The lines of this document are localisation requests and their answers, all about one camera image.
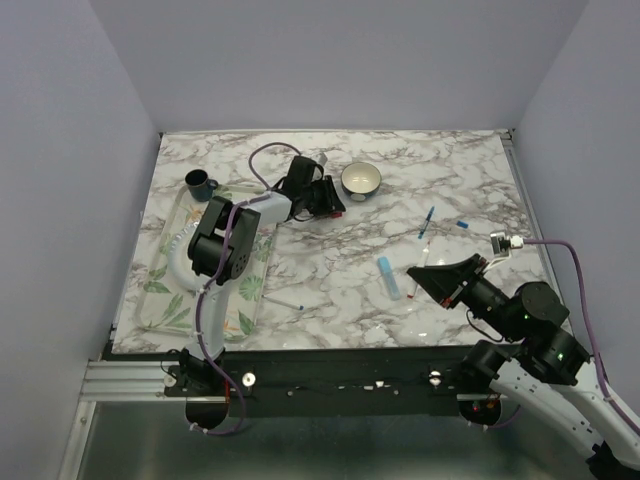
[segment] gray floor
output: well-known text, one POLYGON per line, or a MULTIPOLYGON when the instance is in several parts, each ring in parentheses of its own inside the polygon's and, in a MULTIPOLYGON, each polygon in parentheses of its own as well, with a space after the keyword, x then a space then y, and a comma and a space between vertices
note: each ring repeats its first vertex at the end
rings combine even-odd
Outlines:
POLYGON ((183 405, 98 408, 80 475, 87 480, 591 478, 526 412, 487 433, 459 418, 280 418, 208 438, 189 432, 183 405))

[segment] table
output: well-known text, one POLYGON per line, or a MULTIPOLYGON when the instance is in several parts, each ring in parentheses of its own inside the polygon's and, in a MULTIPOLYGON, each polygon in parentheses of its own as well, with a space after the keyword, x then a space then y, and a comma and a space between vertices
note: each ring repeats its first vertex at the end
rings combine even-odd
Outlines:
MULTIPOLYGON (((339 219, 278 227, 264 293, 302 303, 305 310, 262 302, 254 332, 242 343, 229 344, 229 350, 473 345, 482 338, 467 324, 462 305, 444 310, 425 292, 413 300, 392 301, 376 259, 389 258, 401 292, 407 292, 411 280, 405 271, 425 246, 418 230, 431 206, 435 213, 425 237, 431 240, 429 263, 453 263, 474 253, 491 258, 492 231, 531 236, 498 132, 185 133, 162 139, 113 353, 164 352, 186 345, 187 337, 145 331, 133 320, 166 216, 184 175, 194 168, 206 169, 220 183, 257 185, 247 158, 273 141, 293 144, 311 158, 325 153, 326 173, 334 177, 347 212, 339 219), (340 188, 340 172, 353 161, 371 162, 382 173, 380 191, 366 202, 350 200, 340 188), (457 227, 458 220, 469 228, 457 227)), ((276 147, 254 161, 273 184, 290 160, 289 151, 276 147)), ((523 282, 546 280, 544 272, 531 247, 516 252, 487 278, 511 295, 523 282)))

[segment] wall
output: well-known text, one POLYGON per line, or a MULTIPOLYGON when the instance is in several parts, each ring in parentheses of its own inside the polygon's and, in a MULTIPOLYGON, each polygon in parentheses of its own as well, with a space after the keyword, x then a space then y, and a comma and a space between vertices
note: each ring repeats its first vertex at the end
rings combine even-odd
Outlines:
POLYGON ((163 131, 513 127, 585 0, 91 0, 163 131))
POLYGON ((52 479, 158 135, 86 0, 5 0, 0 32, 0 471, 52 479))
MULTIPOLYGON (((637 412, 638 25, 637 0, 589 2, 527 107, 516 137, 544 236, 569 240, 577 248, 610 381, 637 412)), ((571 259, 555 248, 551 255, 573 323, 581 325, 571 259)), ((584 340, 584 328, 578 333, 584 340)))

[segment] dark blue mug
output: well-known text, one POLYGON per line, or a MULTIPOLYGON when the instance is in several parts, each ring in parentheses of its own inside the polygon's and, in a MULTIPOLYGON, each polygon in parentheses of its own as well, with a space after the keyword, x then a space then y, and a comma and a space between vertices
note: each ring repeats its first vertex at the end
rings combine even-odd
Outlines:
POLYGON ((189 193, 196 202, 208 202, 213 196, 213 192, 218 188, 218 182, 204 170, 191 170, 184 177, 184 181, 189 188, 189 193))

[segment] blue eraser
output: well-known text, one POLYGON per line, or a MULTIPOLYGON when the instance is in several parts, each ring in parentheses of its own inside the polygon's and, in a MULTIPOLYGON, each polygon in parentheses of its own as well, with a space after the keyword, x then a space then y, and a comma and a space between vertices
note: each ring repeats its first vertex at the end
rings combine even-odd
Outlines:
POLYGON ((402 295, 400 295, 400 290, 398 290, 398 284, 393 276, 389 259, 387 257, 378 258, 378 267, 380 268, 380 272, 382 272, 382 278, 384 278, 384 283, 387 285, 391 299, 399 300, 402 295))

